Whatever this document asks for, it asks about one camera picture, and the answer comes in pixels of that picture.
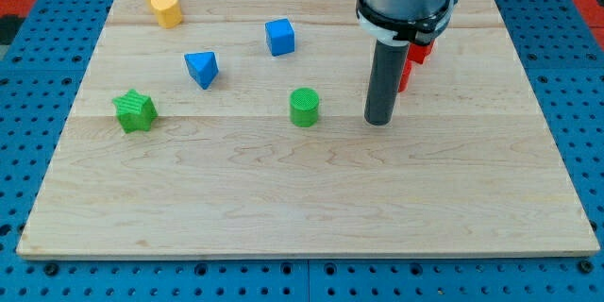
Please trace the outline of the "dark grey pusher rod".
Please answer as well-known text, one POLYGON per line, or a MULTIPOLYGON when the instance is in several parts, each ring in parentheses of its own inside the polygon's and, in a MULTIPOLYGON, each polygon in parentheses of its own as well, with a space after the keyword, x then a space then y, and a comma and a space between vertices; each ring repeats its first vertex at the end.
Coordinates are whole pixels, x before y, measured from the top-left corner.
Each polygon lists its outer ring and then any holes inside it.
POLYGON ((377 41, 372 61, 364 118, 374 126, 390 123, 409 45, 390 46, 377 41))

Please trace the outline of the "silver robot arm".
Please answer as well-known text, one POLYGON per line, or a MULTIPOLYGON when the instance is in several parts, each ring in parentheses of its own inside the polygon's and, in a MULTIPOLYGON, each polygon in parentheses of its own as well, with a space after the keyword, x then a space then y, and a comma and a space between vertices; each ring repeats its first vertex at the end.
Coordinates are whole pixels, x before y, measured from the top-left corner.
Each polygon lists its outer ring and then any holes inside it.
POLYGON ((459 0, 357 0, 361 28, 376 39, 364 118, 390 123, 411 45, 428 46, 448 27, 459 0))

